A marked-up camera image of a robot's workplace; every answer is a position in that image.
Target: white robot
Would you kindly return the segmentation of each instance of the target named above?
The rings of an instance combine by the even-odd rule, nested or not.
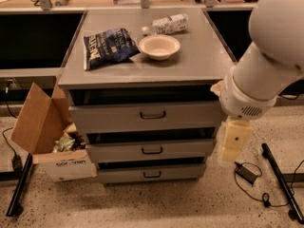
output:
[[[249,20],[252,44],[221,82],[223,111],[260,118],[277,95],[304,78],[304,0],[260,0]]]

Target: cardboard box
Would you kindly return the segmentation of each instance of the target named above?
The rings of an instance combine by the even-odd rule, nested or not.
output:
[[[41,164],[54,181],[68,181],[97,175],[86,150],[51,153],[71,122],[64,92],[55,86],[49,97],[33,83],[10,139],[28,151],[34,164]]]

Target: gray cabinet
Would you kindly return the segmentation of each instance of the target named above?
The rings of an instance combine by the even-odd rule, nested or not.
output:
[[[123,64],[84,71],[80,51],[88,30],[124,23],[139,41],[143,36],[138,31],[154,16],[181,12],[192,23],[186,33],[173,35],[180,40],[181,51],[166,62],[140,53]],[[225,117],[210,86],[231,65],[200,9],[90,11],[59,86],[100,181],[200,178]]]

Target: plastic bottle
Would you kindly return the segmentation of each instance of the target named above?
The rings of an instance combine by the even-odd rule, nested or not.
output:
[[[152,22],[151,28],[143,27],[143,35],[149,34],[172,34],[188,28],[188,15],[176,14]]]

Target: speckled floor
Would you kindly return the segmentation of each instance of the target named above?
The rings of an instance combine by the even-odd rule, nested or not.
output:
[[[4,107],[1,111],[2,131],[15,120],[4,114]],[[282,171],[294,171],[304,159],[304,106],[275,107],[252,126],[237,160],[257,164],[263,176],[254,186],[239,183],[258,199],[267,192],[272,204],[286,203],[260,146],[269,144]],[[25,162],[27,153],[15,147]],[[11,170],[13,153],[2,136],[0,152],[0,171]],[[24,212],[19,217],[6,217],[16,181],[0,182],[0,227],[301,227],[289,218],[289,206],[265,208],[246,196],[236,185],[234,170],[233,163],[219,159],[219,145],[199,180],[106,187],[97,179],[55,183],[37,165],[20,199]],[[304,188],[297,186],[295,196],[304,209]]]

